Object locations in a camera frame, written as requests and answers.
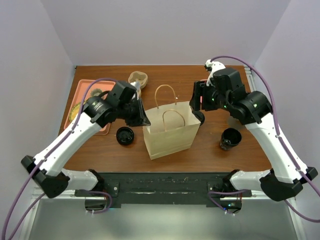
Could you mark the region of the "brown paper bag with handles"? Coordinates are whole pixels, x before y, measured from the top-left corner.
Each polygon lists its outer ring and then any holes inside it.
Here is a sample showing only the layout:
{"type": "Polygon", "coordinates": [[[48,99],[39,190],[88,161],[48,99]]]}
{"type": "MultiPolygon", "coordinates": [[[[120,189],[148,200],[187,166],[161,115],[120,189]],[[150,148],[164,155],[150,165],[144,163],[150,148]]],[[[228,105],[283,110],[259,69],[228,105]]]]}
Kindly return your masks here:
{"type": "Polygon", "coordinates": [[[187,101],[158,104],[157,93],[164,86],[162,84],[155,90],[156,107],[145,111],[150,125],[142,128],[151,160],[189,149],[201,125],[187,101]]]}

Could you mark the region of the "black coffee cup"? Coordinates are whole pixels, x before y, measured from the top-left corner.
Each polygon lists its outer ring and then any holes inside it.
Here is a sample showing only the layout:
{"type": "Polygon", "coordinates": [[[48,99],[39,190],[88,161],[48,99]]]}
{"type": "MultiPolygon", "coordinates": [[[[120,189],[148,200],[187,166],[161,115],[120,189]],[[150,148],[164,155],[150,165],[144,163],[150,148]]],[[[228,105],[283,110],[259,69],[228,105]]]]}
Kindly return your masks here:
{"type": "Polygon", "coordinates": [[[220,138],[220,148],[228,151],[236,147],[242,140],[241,133],[235,128],[227,128],[223,131],[220,138]]]}

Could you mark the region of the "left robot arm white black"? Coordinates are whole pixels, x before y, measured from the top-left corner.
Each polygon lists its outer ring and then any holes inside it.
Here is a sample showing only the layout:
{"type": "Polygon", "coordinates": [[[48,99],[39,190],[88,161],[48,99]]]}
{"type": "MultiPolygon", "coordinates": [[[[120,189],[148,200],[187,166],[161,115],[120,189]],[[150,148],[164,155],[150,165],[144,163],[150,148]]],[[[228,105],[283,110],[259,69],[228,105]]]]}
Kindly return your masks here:
{"type": "Polygon", "coordinates": [[[117,119],[124,120],[129,127],[151,124],[139,96],[140,84],[114,83],[106,97],[83,98],[71,124],[40,153],[21,160],[47,197],[55,198],[65,190],[85,190],[92,196],[99,196],[105,181],[95,170],[67,170],[65,164],[89,138],[117,119]]]}

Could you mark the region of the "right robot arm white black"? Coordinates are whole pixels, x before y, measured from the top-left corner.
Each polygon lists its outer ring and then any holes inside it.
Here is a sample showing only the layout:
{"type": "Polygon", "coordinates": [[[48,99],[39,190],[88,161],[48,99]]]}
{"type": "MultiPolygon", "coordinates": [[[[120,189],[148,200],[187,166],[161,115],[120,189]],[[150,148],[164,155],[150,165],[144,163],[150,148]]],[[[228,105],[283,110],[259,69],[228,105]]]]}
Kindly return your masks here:
{"type": "Polygon", "coordinates": [[[240,190],[261,191],[276,202],[297,196],[303,184],[312,181],[318,171],[294,152],[274,121],[275,111],[266,95],[247,92],[234,68],[214,63],[205,69],[209,77],[194,83],[191,109],[229,112],[255,137],[271,164],[271,169],[264,171],[232,171],[223,180],[223,192],[233,197],[240,190]]]}

